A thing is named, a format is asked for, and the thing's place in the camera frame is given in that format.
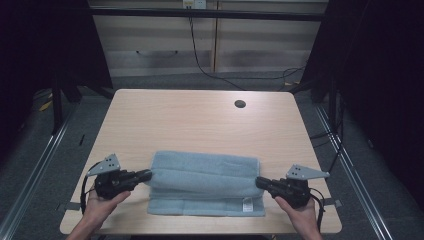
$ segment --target human hand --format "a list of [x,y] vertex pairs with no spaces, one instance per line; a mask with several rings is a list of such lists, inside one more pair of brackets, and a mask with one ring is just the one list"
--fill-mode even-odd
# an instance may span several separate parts
[[89,239],[95,231],[99,230],[103,222],[115,210],[116,206],[123,202],[131,192],[126,191],[116,195],[111,200],[103,199],[97,195],[96,190],[91,190],[88,195],[87,207],[84,215],[72,230],[67,240]]
[[310,198],[306,206],[293,209],[289,203],[281,197],[275,197],[281,209],[289,215],[290,221],[294,229],[302,236],[303,239],[322,239],[321,233],[318,230],[316,214],[315,214],[315,201]]

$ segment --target blue towel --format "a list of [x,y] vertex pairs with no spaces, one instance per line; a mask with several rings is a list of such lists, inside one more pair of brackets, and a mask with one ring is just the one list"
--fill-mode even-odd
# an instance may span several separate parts
[[160,215],[264,216],[256,158],[159,151],[150,168],[148,213]]

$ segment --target power outlet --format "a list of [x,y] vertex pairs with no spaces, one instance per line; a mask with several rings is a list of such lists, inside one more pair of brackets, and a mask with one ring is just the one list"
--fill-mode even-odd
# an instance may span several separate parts
[[184,9],[194,9],[194,0],[183,0]]
[[206,0],[194,0],[195,9],[206,9]]

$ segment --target gray carpet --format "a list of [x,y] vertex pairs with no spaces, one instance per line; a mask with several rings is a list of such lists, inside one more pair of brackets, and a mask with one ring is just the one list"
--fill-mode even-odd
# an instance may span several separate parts
[[[275,77],[278,73],[224,74],[225,77]],[[287,83],[297,80],[299,75],[285,79]],[[215,89],[237,90],[229,83],[206,77],[202,74],[168,75],[138,78],[113,79],[115,89]],[[234,84],[246,90],[276,91],[283,79],[232,79]],[[67,131],[57,148],[40,185],[35,189],[12,239],[64,239],[59,231],[63,212],[57,210],[60,203],[71,198],[78,177],[94,144],[110,100],[81,88],[83,99],[69,122]],[[305,126],[310,136],[322,133],[324,128],[310,100],[309,91],[295,95]],[[0,220],[4,220],[13,206],[20,190],[31,174],[38,158],[50,139],[53,127],[52,108],[38,112],[44,99],[34,101],[34,110],[22,129],[19,141],[8,155],[8,161],[0,170]],[[64,102],[65,113],[70,104]],[[318,146],[315,152],[323,170],[328,170],[335,156],[328,138],[313,139]],[[368,189],[376,207],[383,216],[394,239],[424,238],[424,215],[404,186],[387,169],[381,155],[368,146],[367,138],[346,112],[344,118],[343,143]],[[342,202],[338,213],[343,229],[337,234],[325,234],[325,239],[378,239],[365,211],[354,192],[341,164],[336,163],[328,186],[333,198]],[[107,239],[128,239],[129,236],[108,236]],[[278,236],[278,239],[300,239],[295,234]]]

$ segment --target white label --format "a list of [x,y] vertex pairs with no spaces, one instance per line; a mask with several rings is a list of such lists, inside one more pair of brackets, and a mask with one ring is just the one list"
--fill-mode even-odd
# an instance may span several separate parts
[[252,198],[244,198],[243,199],[243,212],[253,212]]

